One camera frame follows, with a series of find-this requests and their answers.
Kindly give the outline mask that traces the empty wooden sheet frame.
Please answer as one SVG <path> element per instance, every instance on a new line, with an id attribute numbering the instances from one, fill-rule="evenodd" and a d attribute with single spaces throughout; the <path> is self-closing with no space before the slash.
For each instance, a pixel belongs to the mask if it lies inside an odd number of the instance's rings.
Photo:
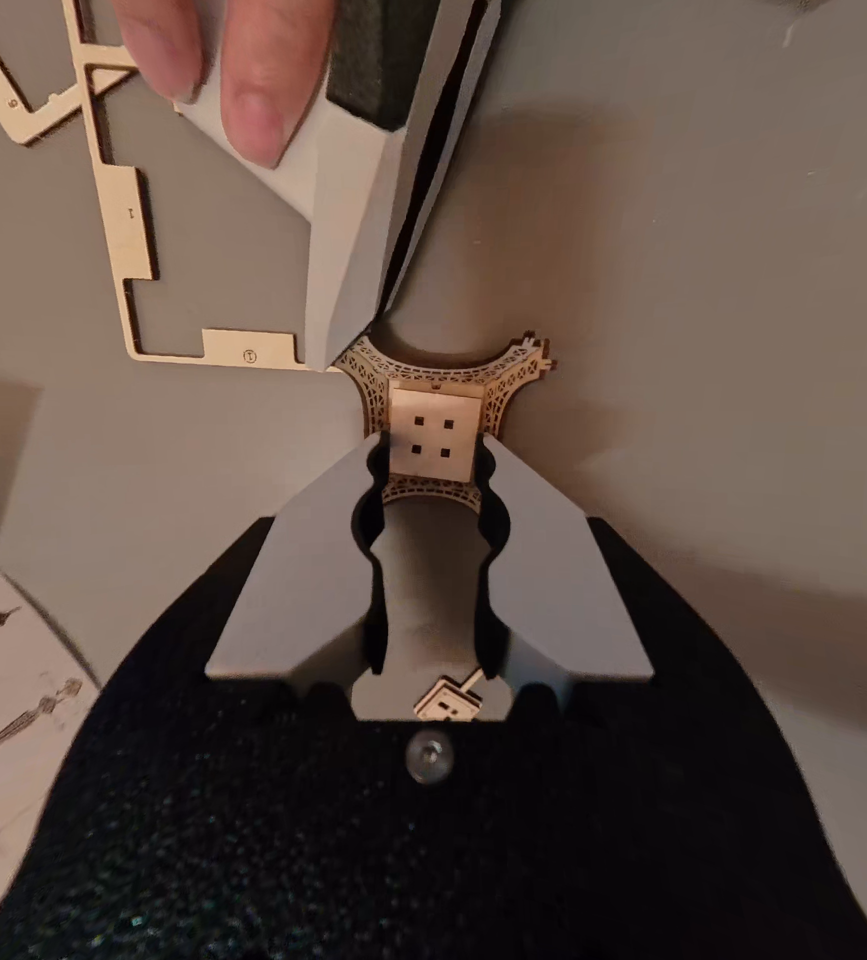
<path id="1" fill-rule="evenodd" d="M 33 109 L 0 60 L 0 126 L 12 142 L 29 146 L 74 114 L 82 114 L 128 355 L 149 363 L 311 372 L 297 358 L 296 336 L 285 332 L 204 329 L 200 356 L 154 354 L 142 349 L 130 285 L 135 281 L 153 281 L 154 266 L 141 176 L 135 167 L 105 161 L 96 111 L 97 98 L 126 81 L 138 68 L 125 46 L 84 39 L 78 2 L 65 1 L 61 5 L 74 83 Z"/>

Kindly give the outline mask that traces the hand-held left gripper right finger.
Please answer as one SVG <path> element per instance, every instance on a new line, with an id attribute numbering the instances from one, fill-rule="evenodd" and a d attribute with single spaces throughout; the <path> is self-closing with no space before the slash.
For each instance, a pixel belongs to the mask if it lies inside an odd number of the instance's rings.
<path id="1" fill-rule="evenodd" d="M 476 656 L 519 692 L 646 682 L 654 666 L 584 511 L 508 450 L 482 438 Z"/>

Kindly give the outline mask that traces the wooden tower model base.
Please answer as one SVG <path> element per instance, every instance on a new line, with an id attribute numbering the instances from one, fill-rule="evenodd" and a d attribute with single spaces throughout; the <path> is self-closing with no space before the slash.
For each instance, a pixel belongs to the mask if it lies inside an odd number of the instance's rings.
<path id="1" fill-rule="evenodd" d="M 500 438 L 515 395 L 544 378 L 557 362 L 550 357 L 549 340 L 528 331 L 495 358 L 450 368 L 396 361 L 363 335 L 334 366 L 355 382 L 365 435 L 388 435 L 383 503 L 445 498 L 478 513 L 478 439 Z"/>

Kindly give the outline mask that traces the person's right hand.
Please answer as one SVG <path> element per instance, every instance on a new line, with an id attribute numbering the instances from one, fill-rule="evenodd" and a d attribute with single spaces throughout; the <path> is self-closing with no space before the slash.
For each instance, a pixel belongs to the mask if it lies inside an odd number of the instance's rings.
<path id="1" fill-rule="evenodd" d="M 112 2 L 123 45 L 148 86 L 191 103 L 206 69 L 193 1 Z M 229 1 L 220 51 L 220 113 L 245 161 L 274 169 L 314 97 L 336 13 L 334 1 Z"/>

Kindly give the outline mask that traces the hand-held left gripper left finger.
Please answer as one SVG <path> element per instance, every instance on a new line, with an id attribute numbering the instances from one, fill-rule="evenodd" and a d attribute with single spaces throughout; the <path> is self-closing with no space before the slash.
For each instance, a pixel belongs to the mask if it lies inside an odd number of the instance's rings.
<path id="1" fill-rule="evenodd" d="M 273 679 L 298 696 L 330 684 L 347 696 L 383 672 L 388 432 L 367 437 L 275 516 L 206 664 L 214 681 Z"/>

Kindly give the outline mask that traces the grey desk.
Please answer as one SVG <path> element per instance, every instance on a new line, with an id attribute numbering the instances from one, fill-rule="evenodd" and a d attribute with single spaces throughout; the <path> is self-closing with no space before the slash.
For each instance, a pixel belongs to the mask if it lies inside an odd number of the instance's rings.
<path id="1" fill-rule="evenodd" d="M 503 441 L 765 694 L 867 912 L 867 2 L 513 2 L 382 347 L 556 371 Z M 104 685 L 363 438 L 343 375 L 128 357 L 80 116 L 0 125 L 0 568 Z"/>

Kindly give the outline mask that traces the small wooden model piece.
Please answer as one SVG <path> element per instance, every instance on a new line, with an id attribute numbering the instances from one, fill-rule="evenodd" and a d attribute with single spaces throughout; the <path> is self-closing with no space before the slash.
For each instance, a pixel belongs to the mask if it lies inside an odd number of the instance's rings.
<path id="1" fill-rule="evenodd" d="M 485 672 L 480 666 L 463 679 L 440 675 L 415 702 L 414 715 L 427 723 L 473 721 L 484 707 L 483 698 L 474 692 L 476 684 L 484 677 Z"/>

